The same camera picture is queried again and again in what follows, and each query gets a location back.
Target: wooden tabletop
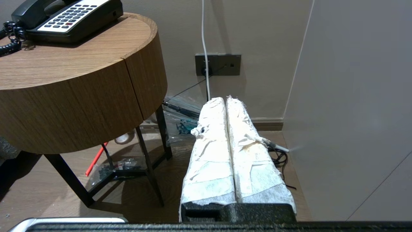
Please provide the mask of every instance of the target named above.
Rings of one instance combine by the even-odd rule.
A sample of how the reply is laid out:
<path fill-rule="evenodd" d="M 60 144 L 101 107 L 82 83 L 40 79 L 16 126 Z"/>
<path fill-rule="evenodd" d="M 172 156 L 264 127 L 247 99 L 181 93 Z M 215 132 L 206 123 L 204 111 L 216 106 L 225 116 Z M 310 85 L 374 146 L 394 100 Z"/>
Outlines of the wooden tabletop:
<path fill-rule="evenodd" d="M 166 90 L 156 24 L 125 13 L 79 44 L 0 57 L 0 135 L 32 153 L 86 149 L 141 124 Z"/>

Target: clear plastic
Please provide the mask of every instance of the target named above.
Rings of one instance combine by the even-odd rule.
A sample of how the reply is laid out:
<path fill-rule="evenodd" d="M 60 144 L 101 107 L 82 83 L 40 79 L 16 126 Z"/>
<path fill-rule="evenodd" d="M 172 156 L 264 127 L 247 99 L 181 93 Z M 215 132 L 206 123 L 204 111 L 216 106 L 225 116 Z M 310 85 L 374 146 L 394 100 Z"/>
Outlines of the clear plastic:
<path fill-rule="evenodd" d="M 195 114 L 200 114 L 202 106 L 192 99 L 179 96 L 172 99 L 166 98 L 165 101 L 174 106 L 164 106 L 164 117 L 170 144 L 173 146 L 173 144 L 177 142 L 188 140 L 194 142 L 196 139 L 190 134 L 190 131 L 197 127 L 199 117 L 195 117 Z M 176 111 L 176 107 L 179 107 L 183 111 L 190 111 L 191 117 Z"/>
<path fill-rule="evenodd" d="M 118 170 L 139 170 L 145 169 L 145 167 L 140 166 L 141 163 L 140 157 L 124 157 L 118 162 L 113 162 L 115 169 Z M 89 187 L 93 187 L 98 184 L 101 180 L 112 173 L 109 163 L 105 162 L 100 165 L 94 165 L 91 170 Z"/>

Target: white cloth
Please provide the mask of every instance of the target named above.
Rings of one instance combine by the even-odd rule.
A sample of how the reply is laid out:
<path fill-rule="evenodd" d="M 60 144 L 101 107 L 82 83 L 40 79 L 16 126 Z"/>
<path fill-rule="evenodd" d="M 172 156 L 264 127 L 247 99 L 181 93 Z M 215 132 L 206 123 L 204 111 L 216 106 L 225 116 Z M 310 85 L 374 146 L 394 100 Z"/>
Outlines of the white cloth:
<path fill-rule="evenodd" d="M 229 96 L 226 109 L 237 202 L 287 203 L 296 213 L 293 196 L 273 164 L 244 104 Z"/>
<path fill-rule="evenodd" d="M 212 98 L 203 106 L 198 126 L 191 133 L 196 142 L 183 179 L 180 204 L 236 203 L 226 108 L 221 97 Z"/>

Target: wall plate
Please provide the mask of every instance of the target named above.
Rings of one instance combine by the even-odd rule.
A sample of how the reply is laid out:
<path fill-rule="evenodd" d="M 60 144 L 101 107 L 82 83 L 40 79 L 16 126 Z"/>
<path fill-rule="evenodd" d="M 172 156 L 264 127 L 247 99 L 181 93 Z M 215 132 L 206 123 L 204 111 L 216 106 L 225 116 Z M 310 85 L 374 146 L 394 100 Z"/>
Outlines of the wall plate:
<path fill-rule="evenodd" d="M 202 70 L 206 67 L 204 54 L 194 56 L 196 62 L 196 75 L 203 76 Z M 239 76 L 240 54 L 208 54 L 209 75 L 213 76 Z"/>

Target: coiled telephone cord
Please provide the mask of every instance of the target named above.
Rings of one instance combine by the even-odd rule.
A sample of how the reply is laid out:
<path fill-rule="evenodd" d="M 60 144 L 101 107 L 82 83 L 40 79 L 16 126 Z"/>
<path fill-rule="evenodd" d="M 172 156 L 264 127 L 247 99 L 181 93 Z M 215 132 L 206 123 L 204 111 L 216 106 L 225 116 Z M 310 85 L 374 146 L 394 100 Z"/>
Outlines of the coiled telephone cord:
<path fill-rule="evenodd" d="M 10 43 L 0 46 L 0 57 L 17 52 L 21 49 L 21 43 L 26 40 L 26 31 L 13 21 L 3 23 L 3 29 L 0 30 L 0 39 L 9 37 Z"/>

